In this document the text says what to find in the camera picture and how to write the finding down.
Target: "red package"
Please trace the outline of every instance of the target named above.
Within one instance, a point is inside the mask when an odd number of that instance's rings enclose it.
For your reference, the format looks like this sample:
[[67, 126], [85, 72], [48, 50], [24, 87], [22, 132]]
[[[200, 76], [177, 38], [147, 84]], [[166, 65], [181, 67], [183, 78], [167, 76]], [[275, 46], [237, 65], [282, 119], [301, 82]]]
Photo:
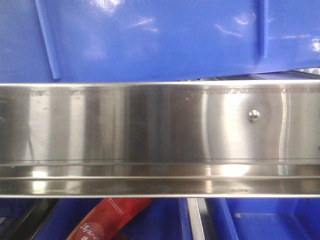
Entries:
[[76, 226], [66, 240], [111, 240], [153, 198], [105, 198]]

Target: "shelf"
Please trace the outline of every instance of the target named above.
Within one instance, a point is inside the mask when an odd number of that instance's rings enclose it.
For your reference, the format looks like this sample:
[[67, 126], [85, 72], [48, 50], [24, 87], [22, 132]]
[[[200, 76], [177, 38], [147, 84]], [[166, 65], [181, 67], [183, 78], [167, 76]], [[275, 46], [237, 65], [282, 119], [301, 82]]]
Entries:
[[0, 194], [319, 197], [319, 110], [312, 79], [0, 84]]

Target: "blue plastic bin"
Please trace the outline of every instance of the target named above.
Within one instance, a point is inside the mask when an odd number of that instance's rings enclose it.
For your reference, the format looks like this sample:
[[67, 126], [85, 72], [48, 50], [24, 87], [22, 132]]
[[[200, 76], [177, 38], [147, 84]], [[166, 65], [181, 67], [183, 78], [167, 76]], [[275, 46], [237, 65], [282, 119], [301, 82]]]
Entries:
[[[62, 199], [34, 240], [65, 240], [100, 199]], [[191, 240], [186, 199], [155, 199], [121, 232], [130, 240]]]
[[36, 199], [0, 198], [0, 218], [20, 217]]
[[319, 0], [7, 0], [0, 82], [145, 82], [320, 66]]
[[319, 240], [318, 198], [209, 199], [218, 240]]

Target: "blue plastic container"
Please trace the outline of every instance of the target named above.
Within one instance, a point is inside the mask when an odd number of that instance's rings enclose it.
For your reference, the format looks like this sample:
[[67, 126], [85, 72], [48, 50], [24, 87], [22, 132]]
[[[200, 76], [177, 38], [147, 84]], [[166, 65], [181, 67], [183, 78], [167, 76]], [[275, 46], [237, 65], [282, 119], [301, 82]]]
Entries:
[[318, 198], [217, 198], [208, 205], [219, 240], [319, 240]]
[[[34, 240], [65, 240], [100, 199], [62, 199]], [[191, 240], [186, 199], [155, 199], [121, 230], [130, 240]]]
[[0, 198], [0, 218], [18, 218], [36, 201], [36, 199]]
[[320, 66], [319, 0], [8, 0], [0, 82], [145, 82]]

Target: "shiny metal strip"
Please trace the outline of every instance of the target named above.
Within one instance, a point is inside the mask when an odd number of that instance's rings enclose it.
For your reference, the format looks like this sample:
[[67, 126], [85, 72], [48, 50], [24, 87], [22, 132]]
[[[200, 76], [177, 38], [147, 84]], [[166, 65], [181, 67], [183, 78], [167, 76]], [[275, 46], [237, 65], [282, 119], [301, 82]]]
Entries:
[[320, 165], [117, 164], [1, 166], [0, 179], [320, 178]]
[[193, 240], [206, 240], [202, 226], [197, 198], [188, 198], [187, 206], [189, 212], [189, 222]]
[[0, 179], [5, 198], [259, 197], [312, 198], [319, 178], [299, 179]]
[[0, 84], [2, 196], [319, 196], [320, 80]]

